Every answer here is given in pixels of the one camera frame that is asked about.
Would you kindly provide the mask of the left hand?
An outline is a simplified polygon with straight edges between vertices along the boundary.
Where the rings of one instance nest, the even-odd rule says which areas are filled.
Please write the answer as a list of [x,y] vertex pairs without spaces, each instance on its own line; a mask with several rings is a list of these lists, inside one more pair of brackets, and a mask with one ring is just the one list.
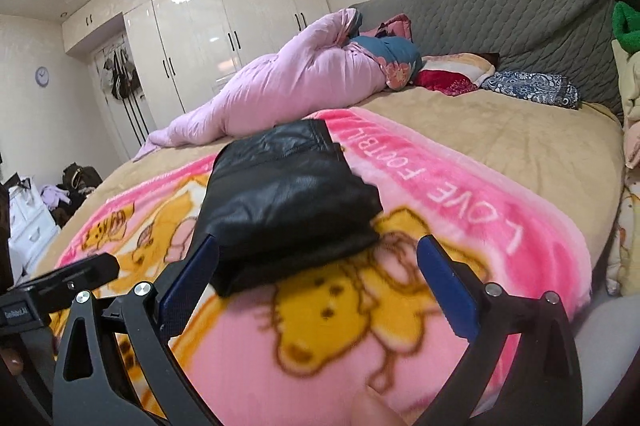
[[23,372],[24,362],[15,350],[11,348],[2,348],[1,357],[12,375],[17,376]]

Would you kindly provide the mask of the right hand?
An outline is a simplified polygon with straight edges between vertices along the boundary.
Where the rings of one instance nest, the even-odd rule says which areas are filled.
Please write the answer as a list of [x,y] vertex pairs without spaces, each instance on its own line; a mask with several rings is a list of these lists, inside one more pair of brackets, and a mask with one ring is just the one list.
[[371,387],[356,394],[350,412],[350,426],[406,426],[406,422],[391,409]]

